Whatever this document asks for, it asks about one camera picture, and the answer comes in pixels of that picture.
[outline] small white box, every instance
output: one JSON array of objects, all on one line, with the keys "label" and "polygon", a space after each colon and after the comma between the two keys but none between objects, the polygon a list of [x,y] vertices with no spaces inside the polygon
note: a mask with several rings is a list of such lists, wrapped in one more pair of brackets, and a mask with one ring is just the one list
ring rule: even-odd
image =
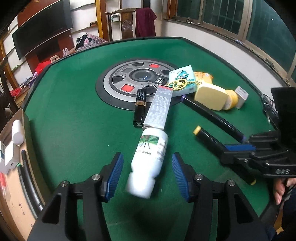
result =
[{"label": "small white box", "polygon": [[235,93],[237,93],[238,98],[239,98],[239,101],[235,107],[240,109],[242,107],[242,105],[244,104],[244,102],[247,100],[249,94],[240,86],[238,86],[235,89]]},{"label": "small white box", "polygon": [[5,160],[2,157],[0,157],[0,172],[7,175],[8,171],[9,168],[5,166]]},{"label": "small white box", "polygon": [[11,141],[5,148],[4,153],[5,166],[8,169],[14,169],[20,161],[19,147]]},{"label": "small white box", "polygon": [[7,174],[9,169],[5,166],[4,152],[6,145],[3,142],[0,142],[0,172]]}]

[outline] yellow marker cap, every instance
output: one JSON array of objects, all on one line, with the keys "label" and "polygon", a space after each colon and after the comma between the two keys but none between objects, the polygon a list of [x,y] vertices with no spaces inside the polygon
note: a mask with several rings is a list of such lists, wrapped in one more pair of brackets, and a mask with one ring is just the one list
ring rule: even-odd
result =
[{"label": "yellow marker cap", "polygon": [[201,126],[197,126],[195,129],[194,129],[194,131],[193,131],[193,134],[194,135],[197,135],[198,133],[199,133],[199,131],[201,130]]},{"label": "yellow marker cap", "polygon": [[253,186],[255,183],[256,183],[256,179],[254,179],[254,181],[250,185]]}]

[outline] yellow snack package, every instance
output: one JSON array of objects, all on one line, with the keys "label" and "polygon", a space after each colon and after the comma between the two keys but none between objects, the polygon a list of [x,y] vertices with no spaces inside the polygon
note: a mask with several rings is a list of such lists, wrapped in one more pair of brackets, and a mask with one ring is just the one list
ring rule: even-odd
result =
[{"label": "yellow snack package", "polygon": [[208,73],[204,73],[204,72],[193,72],[194,73],[194,76],[195,76],[195,80],[198,80],[198,81],[205,81],[209,84],[212,84],[212,79],[213,79],[213,76],[208,74]]}]

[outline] green felt table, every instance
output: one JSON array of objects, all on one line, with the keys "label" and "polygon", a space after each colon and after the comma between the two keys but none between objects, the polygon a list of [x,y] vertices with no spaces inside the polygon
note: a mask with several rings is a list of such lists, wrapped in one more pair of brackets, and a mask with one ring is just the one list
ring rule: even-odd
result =
[{"label": "green felt table", "polygon": [[[125,191],[131,160],[142,129],[133,126],[133,112],[112,107],[97,95],[99,75],[111,65],[130,58],[153,58],[194,71],[210,73],[213,83],[224,89],[241,86],[249,97],[243,107],[219,111],[246,136],[269,130],[258,92],[238,71],[214,54],[178,38],[119,41],[76,53],[52,64],[25,105],[35,152],[44,179],[51,191],[62,180],[86,180],[110,163],[116,152],[124,166],[111,201],[103,204],[112,240],[183,240],[192,204],[181,197],[171,167],[171,156],[179,152],[187,164],[212,181],[233,179],[260,215],[269,202],[266,181],[258,177],[246,184],[228,167],[220,165],[210,151],[197,142],[197,125],[224,144],[237,143],[213,123],[184,105],[171,106],[165,132],[168,147],[160,175],[150,199]],[[82,224],[82,205],[78,203]]]}]

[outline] window frame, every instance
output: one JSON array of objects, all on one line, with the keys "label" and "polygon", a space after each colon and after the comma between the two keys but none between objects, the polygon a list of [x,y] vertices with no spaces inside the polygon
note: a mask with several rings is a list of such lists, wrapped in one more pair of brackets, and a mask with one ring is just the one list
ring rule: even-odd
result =
[{"label": "window frame", "polygon": [[247,34],[250,27],[251,16],[252,16],[252,8],[253,8],[253,0],[244,0],[244,8],[242,13],[241,25],[239,27],[238,34],[232,33],[226,29],[220,28],[216,25],[206,23],[203,21],[205,14],[205,6],[207,0],[201,0],[200,2],[200,12],[198,19],[185,18],[177,16],[177,8],[178,8],[178,0],[168,0],[167,5],[167,18],[168,19],[176,19],[185,23],[194,23],[195,25],[202,26],[206,29],[210,29],[214,32],[222,34],[224,36],[233,38],[234,40],[239,40],[242,42],[243,46],[259,55],[265,64],[272,67],[281,77],[282,79],[289,85],[296,87],[296,83],[291,78],[293,71],[296,67],[296,52],[294,55],[293,62],[290,66],[289,71],[285,71],[279,63],[277,63],[272,57],[270,57],[266,52],[262,49],[251,43],[247,40]]}]

